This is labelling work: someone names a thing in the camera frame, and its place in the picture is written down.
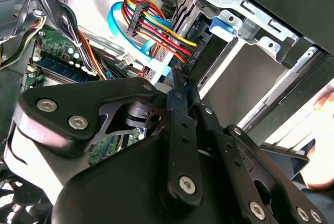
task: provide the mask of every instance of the black plastic piece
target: black plastic piece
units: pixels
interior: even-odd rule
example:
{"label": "black plastic piece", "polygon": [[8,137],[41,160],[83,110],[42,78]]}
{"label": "black plastic piece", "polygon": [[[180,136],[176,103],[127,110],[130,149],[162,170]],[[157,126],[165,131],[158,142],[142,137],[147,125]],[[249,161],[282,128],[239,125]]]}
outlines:
{"label": "black plastic piece", "polygon": [[[325,223],[317,208],[241,129],[220,126],[215,113],[201,104],[194,81],[187,80],[184,86],[176,70],[167,80],[173,89],[164,97],[166,113],[160,123],[144,140],[72,178],[58,196],[52,223],[109,223],[113,209],[117,223],[302,224],[298,207],[316,211]],[[157,112],[154,107],[161,106],[161,94],[141,78],[28,91],[18,102],[17,127],[66,156],[82,154],[97,136],[131,127],[122,117],[128,115],[124,112],[129,104],[145,104]],[[83,91],[96,97],[89,98],[89,106]],[[57,110],[37,110],[35,103],[41,98],[54,100]],[[76,103],[66,106],[70,99]],[[67,120],[72,115],[86,118],[88,128],[71,129]],[[114,132],[109,131],[111,125],[116,126]],[[181,176],[193,180],[194,192],[182,189]],[[263,220],[251,210],[251,202],[263,209]],[[309,223],[317,222],[310,218]]]}
{"label": "black plastic piece", "polygon": [[[55,153],[65,157],[81,156],[91,142],[112,134],[106,132],[123,105],[133,100],[149,103],[158,94],[152,85],[141,78],[38,87],[28,89],[19,97],[14,119],[23,134]],[[37,102],[41,99],[55,101],[57,110],[52,113],[39,110]],[[80,131],[70,127],[68,120],[74,115],[84,117],[88,121],[88,127]],[[25,117],[29,124],[21,124]],[[36,131],[30,131],[32,125]]]}
{"label": "black plastic piece", "polygon": [[[169,211],[184,214],[198,207],[203,198],[202,178],[198,160],[196,121],[188,116],[188,104],[180,72],[172,70],[173,90],[167,95],[167,122],[162,122],[165,139],[166,171],[162,176],[161,199]],[[195,184],[192,194],[180,187],[180,179],[186,176]]]}
{"label": "black plastic piece", "polygon": [[148,2],[138,2],[136,4],[135,12],[131,18],[130,25],[126,31],[127,34],[131,35],[132,37],[136,36],[138,26],[140,22],[143,22],[145,15],[144,12],[148,11],[150,8],[150,4]]}

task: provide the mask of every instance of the mounting hole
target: mounting hole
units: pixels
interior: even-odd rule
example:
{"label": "mounting hole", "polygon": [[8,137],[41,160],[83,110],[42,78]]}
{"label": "mounting hole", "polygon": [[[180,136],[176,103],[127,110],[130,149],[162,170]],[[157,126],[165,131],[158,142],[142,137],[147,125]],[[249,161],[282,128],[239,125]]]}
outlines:
{"label": "mounting hole", "polygon": [[234,160],[234,164],[239,168],[241,167],[241,164],[237,161],[237,160]]}
{"label": "mounting hole", "polygon": [[159,121],[161,120],[161,117],[160,115],[152,115],[151,118],[150,118],[150,122],[152,124],[155,124],[155,123],[158,123]]}
{"label": "mounting hole", "polygon": [[267,187],[263,184],[262,181],[259,181],[259,180],[255,180],[254,184],[255,184],[257,191],[259,192],[259,195],[262,199],[263,204],[265,206],[269,205],[271,202],[271,195]]}

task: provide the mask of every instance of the human finger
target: human finger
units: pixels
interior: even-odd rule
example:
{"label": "human finger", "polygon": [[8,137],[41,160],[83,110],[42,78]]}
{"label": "human finger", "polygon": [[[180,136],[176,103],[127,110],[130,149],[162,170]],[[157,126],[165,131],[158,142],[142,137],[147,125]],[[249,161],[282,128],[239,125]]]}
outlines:
{"label": "human finger", "polygon": [[327,113],[334,113],[334,92],[327,98],[321,110]]}
{"label": "human finger", "polygon": [[329,94],[323,96],[320,100],[317,101],[317,103],[315,103],[315,105],[313,106],[313,109],[316,110],[316,111],[320,111],[323,108],[323,106],[324,106],[325,102],[327,101],[327,99],[331,95],[332,95],[332,93],[329,93]]}

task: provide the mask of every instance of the green circuit board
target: green circuit board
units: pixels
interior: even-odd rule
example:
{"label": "green circuit board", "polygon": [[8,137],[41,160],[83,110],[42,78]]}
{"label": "green circuit board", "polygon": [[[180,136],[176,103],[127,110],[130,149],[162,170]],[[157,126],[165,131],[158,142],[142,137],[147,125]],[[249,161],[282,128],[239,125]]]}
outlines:
{"label": "green circuit board", "polygon": [[63,58],[62,60],[66,62],[72,58],[73,54],[79,53],[78,49],[58,31],[48,28],[44,29],[38,36],[37,44],[40,45],[41,51]]}

